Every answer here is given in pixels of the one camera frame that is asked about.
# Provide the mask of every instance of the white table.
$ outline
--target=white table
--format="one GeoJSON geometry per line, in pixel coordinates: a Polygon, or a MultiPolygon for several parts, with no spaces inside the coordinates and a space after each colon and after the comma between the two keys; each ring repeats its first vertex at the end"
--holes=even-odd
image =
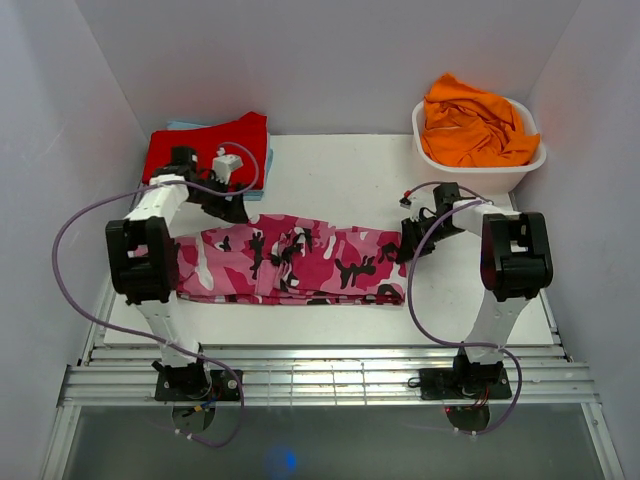
{"type": "MultiPolygon", "coordinates": [[[[262,201],[247,202],[249,215],[286,213],[399,230],[408,211],[398,200],[428,180],[411,151],[408,135],[272,136],[274,164],[262,201]]],[[[424,192],[432,205],[430,192],[424,192]]],[[[491,197],[509,207],[508,195],[491,197]]],[[[221,226],[219,220],[185,205],[174,218],[173,236],[221,226]]],[[[416,311],[423,325],[448,340],[463,340],[482,300],[480,239],[463,233],[437,244],[416,270],[416,311]]],[[[429,345],[403,307],[371,305],[259,306],[211,305],[180,301],[203,345],[233,346],[389,346],[429,345]]],[[[110,322],[149,331],[142,315],[117,296],[110,322]]],[[[108,330],[107,345],[134,346],[146,339],[108,330]]],[[[522,312],[510,345],[552,345],[540,298],[522,312]]]]}

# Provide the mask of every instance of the blue folded cloth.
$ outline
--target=blue folded cloth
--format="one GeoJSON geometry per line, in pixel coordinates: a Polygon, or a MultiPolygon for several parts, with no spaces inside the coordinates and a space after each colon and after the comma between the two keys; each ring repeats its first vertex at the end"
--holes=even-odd
{"type": "MultiPolygon", "coordinates": [[[[197,123],[187,122],[175,122],[171,121],[167,123],[167,130],[192,130],[194,128],[202,128],[208,125],[199,125],[197,123]]],[[[273,163],[273,150],[271,149],[270,142],[271,135],[267,135],[267,164],[265,166],[264,173],[264,188],[267,187],[267,177],[269,176],[269,170],[271,170],[271,164],[273,163]]],[[[244,194],[245,200],[261,200],[264,195],[264,188],[262,190],[251,190],[244,194]]]]}

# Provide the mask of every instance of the folded cloth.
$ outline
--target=folded cloth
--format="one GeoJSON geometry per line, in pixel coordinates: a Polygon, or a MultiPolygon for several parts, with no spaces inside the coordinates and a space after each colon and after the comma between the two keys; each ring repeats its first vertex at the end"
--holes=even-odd
{"type": "MultiPolygon", "coordinates": [[[[197,123],[185,123],[171,121],[167,123],[167,130],[193,130],[195,128],[204,128],[206,125],[199,125],[197,123]]],[[[271,135],[267,133],[267,165],[264,172],[264,183],[267,182],[271,165],[273,165],[273,149],[270,146],[271,135]]],[[[255,187],[243,195],[245,200],[262,200],[264,196],[264,188],[262,190],[256,190],[255,187]]]]}
{"type": "Polygon", "coordinates": [[[177,293],[205,303],[400,305],[400,239],[398,232],[259,215],[179,238],[177,293]]]}
{"type": "MultiPolygon", "coordinates": [[[[265,182],[268,134],[267,117],[254,112],[243,115],[233,122],[215,127],[197,128],[193,130],[159,130],[151,135],[147,160],[142,173],[143,183],[149,183],[151,175],[158,168],[171,161],[171,148],[187,145],[198,152],[198,169],[211,169],[213,159],[217,156],[218,145],[223,142],[236,142],[247,148],[258,161],[260,172],[255,190],[262,190],[265,182]]],[[[239,155],[243,165],[231,175],[232,183],[248,185],[255,176],[253,162],[240,148],[225,145],[228,154],[239,155]]]]}
{"type": "Polygon", "coordinates": [[[493,93],[444,74],[424,97],[422,148],[449,167],[517,167],[526,165],[540,135],[525,135],[511,103],[493,93]]]}

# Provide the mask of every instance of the pink clothing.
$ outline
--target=pink clothing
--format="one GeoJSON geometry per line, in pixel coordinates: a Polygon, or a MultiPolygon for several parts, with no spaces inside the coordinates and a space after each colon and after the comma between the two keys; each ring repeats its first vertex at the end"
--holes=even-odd
{"type": "Polygon", "coordinates": [[[404,301],[400,234],[289,215],[177,239],[182,298],[206,303],[393,304],[404,301]]]}

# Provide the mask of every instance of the gray wall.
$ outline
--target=gray wall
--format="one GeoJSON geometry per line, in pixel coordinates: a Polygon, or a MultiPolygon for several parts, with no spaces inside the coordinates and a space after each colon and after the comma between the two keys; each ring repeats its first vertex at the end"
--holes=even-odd
{"type": "Polygon", "coordinates": [[[579,0],[77,0],[147,133],[409,133],[442,73],[524,100],[579,0]]]}
{"type": "Polygon", "coordinates": [[[627,478],[640,478],[640,3],[583,0],[529,104],[549,157],[518,206],[546,215],[561,336],[591,364],[627,478]]]}
{"type": "MultiPolygon", "coordinates": [[[[37,478],[67,363],[88,324],[51,274],[61,223],[131,188],[146,140],[73,0],[0,2],[0,477],[37,478]]],[[[63,242],[73,293],[88,308],[106,274],[104,208],[63,242]]]]}

